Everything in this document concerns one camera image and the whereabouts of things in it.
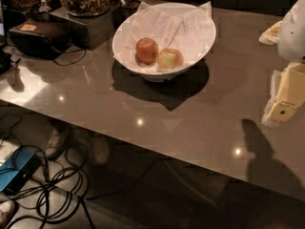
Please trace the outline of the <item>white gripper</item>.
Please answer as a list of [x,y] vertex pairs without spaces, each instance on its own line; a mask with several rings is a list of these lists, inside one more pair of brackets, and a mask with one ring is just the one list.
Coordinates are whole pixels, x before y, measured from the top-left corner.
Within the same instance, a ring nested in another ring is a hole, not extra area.
[[264,126],[277,127],[289,121],[305,103],[305,0],[297,0],[282,22],[265,30],[258,41],[265,45],[277,43],[278,54],[292,62],[282,72],[274,70],[270,99],[261,118]]

